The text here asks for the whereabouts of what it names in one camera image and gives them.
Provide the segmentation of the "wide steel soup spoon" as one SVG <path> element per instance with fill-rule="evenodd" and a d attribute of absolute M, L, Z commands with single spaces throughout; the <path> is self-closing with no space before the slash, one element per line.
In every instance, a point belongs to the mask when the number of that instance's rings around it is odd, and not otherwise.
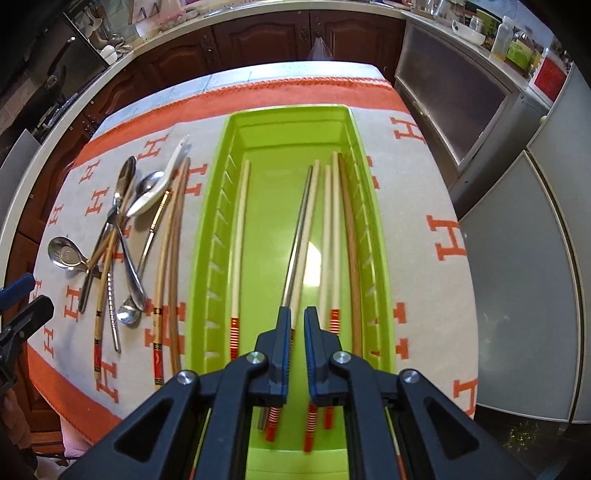
<path fill-rule="evenodd" d="M 58 269 L 64 271 L 68 278 L 78 274 L 87 274 L 88 259 L 80 249 L 67 237 L 53 237 L 47 246 L 50 262 Z"/>

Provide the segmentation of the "steel fork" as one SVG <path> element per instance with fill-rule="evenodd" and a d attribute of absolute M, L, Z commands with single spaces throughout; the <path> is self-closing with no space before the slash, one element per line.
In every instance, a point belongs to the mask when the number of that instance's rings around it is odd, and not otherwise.
<path fill-rule="evenodd" d="M 92 279 L 94 278 L 96 272 L 98 271 L 98 267 L 97 267 L 98 261 L 106 250 L 106 242 L 108 239 L 108 235 L 110 234 L 110 231 L 112 229 L 112 224 L 110 223 L 110 221 L 116 218 L 116 216 L 119 213 L 120 206 L 121 206 L 120 202 L 113 203 L 113 206 L 111 207 L 111 209 L 109 210 L 109 212 L 107 214 L 107 219 L 105 220 L 105 223 L 103 224 L 103 228 L 99 234 L 94 251 L 91 255 L 88 269 L 87 269 L 87 273 L 85 275 L 85 278 L 84 278 L 84 281 L 82 284 L 82 288 L 80 291 L 80 297 L 78 300 L 77 311 L 80 314 L 82 314 L 86 309 L 88 297 L 89 297 L 89 293 L 90 293 L 90 288 L 91 288 L 91 284 L 92 284 Z"/>

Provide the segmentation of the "wooden handled utensil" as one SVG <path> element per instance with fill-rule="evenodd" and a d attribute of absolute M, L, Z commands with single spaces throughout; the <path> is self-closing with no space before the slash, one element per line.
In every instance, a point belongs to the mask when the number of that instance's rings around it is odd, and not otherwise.
<path fill-rule="evenodd" d="M 117 200 L 113 201 L 113 205 L 112 205 L 111 209 L 109 210 L 107 217 L 110 217 L 114 213 L 119 214 L 122 211 L 122 208 L 125 205 L 125 202 L 131 196 L 131 191 L 133 189 L 132 185 L 133 185 L 134 180 L 135 180 L 135 175 L 132 175 L 126 181 L 126 183 L 124 184 L 125 188 L 123 189 L 122 195 Z M 92 256 L 90 257 L 90 259 L 87 261 L 87 267 L 88 267 L 87 272 L 89 274 L 97 275 L 97 273 L 98 273 L 97 263 L 99 262 L 99 260 L 101 259 L 101 257 L 103 256 L 103 254 L 107 248 L 111 229 L 112 229 L 112 224 L 108 220 L 106 220 L 105 224 L 103 225 L 103 230 L 101 231 L 101 234 L 100 234 L 99 239 L 97 241 L 97 245 L 95 246 L 95 250 L 94 250 Z"/>

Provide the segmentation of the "dark wooden kitchen cabinets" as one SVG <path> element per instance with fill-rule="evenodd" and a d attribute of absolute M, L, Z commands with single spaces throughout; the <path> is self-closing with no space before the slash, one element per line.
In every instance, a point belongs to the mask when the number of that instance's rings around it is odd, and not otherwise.
<path fill-rule="evenodd" d="M 399 17 L 339 10 L 287 10 L 199 27 L 154 46 L 132 60 L 83 101 L 49 150 L 40 177 L 27 190 L 9 237 L 5 281 L 33 270 L 40 239 L 66 174 L 111 114 L 150 94 L 204 75 L 238 67 L 304 60 L 315 39 L 332 56 L 379 68 L 394 79 L 406 23 Z"/>

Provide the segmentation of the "white chopstick beside brown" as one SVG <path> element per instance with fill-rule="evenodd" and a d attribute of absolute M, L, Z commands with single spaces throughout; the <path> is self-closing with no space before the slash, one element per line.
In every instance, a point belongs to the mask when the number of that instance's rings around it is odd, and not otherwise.
<path fill-rule="evenodd" d="M 339 219 L 339 154 L 332 153 L 331 164 L 325 174 L 325 216 L 327 216 L 329 295 L 328 328 L 339 334 L 341 327 L 341 219 Z"/>

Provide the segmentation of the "tan chopstick red end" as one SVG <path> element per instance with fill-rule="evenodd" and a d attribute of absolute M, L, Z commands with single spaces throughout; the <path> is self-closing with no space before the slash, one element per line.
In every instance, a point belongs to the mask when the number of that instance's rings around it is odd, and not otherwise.
<path fill-rule="evenodd" d="M 101 361 L 102 361 L 102 340 L 103 340 L 103 327 L 105 317 L 105 298 L 107 291 L 107 277 L 111 269 L 112 255 L 114 250 L 114 244 L 116 241 L 116 232 L 112 230 L 109 237 L 108 243 L 106 244 L 106 250 L 103 262 L 103 271 L 101 275 L 100 285 L 97 294 L 96 302 L 96 313 L 94 320 L 94 334 L 93 334 L 93 376 L 96 381 L 101 379 Z"/>

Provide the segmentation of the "orange white H-pattern cloth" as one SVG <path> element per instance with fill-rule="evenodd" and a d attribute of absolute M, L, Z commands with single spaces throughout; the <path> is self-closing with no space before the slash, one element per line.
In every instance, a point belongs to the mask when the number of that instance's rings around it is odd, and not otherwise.
<path fill-rule="evenodd" d="M 49 259 L 51 239 L 91 256 L 116 180 L 177 158 L 157 229 L 125 207 L 131 258 L 145 265 L 139 322 L 112 329 L 100 282 Z M 57 413 L 68 456 L 82 455 L 172 376 L 170 349 L 199 374 L 221 370 L 273 329 L 301 201 L 311 229 L 297 261 L 287 405 L 256 452 L 345 446 L 342 410 L 308 431 L 304 310 L 318 309 L 346 351 L 373 367 L 425 375 L 468 415 L 478 389 L 474 290 L 456 213 L 426 140 L 393 86 L 368 75 L 290 78 L 198 92 L 163 90 L 107 118 L 43 210 L 36 293 L 53 318 L 28 342 L 28 376 Z M 80 308 L 80 300 L 86 307 Z"/>

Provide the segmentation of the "white chopstick in tray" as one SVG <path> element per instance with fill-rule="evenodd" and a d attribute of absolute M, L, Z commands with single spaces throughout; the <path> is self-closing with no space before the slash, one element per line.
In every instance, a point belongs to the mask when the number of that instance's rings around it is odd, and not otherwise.
<path fill-rule="evenodd" d="M 314 165 L 312 166 L 314 171 L 312 171 L 310 197 L 308 198 L 307 215 L 305 215 L 304 220 L 304 235 L 303 240 L 301 240 L 300 255 L 298 256 L 297 273 L 295 273 L 294 292 L 290 301 L 290 353 L 293 353 L 294 351 L 294 337 L 296 337 L 297 332 L 298 311 L 300 311 L 301 290 L 303 289 L 304 283 L 305 261 L 307 261 L 308 241 L 310 241 L 312 219 L 314 219 L 315 194 L 318 190 L 318 175 L 320 175 L 320 167 L 320 161 L 315 160 Z"/>

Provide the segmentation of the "green plastic utensil tray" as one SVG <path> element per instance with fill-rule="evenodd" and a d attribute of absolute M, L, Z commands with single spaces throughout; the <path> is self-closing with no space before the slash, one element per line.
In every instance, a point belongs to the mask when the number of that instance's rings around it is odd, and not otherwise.
<path fill-rule="evenodd" d="M 361 123 L 344 105 L 256 109 L 231 115 L 212 164 L 197 240 L 186 317 L 185 361 L 200 374 L 223 369 L 276 325 L 281 306 L 293 315 L 290 385 L 276 433 L 250 431 L 250 479 L 345 479 L 344 415 L 308 432 L 304 309 L 322 318 L 339 310 L 339 340 L 373 367 L 394 371 L 394 328 L 386 242 L 367 163 Z M 359 283 L 342 262 L 339 291 L 322 294 L 325 171 L 345 164 L 342 251 L 356 250 Z"/>

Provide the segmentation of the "white ceramic soup spoon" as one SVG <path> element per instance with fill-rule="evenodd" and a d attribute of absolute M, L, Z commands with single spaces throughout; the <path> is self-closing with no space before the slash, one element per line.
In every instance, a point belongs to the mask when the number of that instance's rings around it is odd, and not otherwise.
<path fill-rule="evenodd" d="M 157 178 L 154 185 L 148 188 L 145 192 L 137 194 L 130 207 L 126 210 L 125 216 L 130 218 L 145 213 L 165 192 L 169 182 L 172 179 L 172 174 L 177 167 L 181 158 L 181 154 L 185 150 L 189 135 L 184 135 L 175 149 L 173 150 L 165 168 L 161 171 L 161 175 Z"/>

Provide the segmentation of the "grey refrigerator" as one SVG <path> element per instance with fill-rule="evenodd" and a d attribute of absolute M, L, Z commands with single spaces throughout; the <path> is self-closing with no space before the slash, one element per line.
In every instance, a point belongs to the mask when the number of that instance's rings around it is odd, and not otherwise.
<path fill-rule="evenodd" d="M 590 87 L 550 112 L 461 222 L 476 296 L 481 405 L 590 420 Z"/>

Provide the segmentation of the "grey side cabinet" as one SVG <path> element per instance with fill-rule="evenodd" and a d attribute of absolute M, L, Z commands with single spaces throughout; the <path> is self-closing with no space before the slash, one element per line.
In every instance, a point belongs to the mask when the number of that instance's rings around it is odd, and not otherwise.
<path fill-rule="evenodd" d="M 549 108 L 524 78 L 451 28 L 406 19 L 394 86 L 464 215 L 522 152 Z"/>

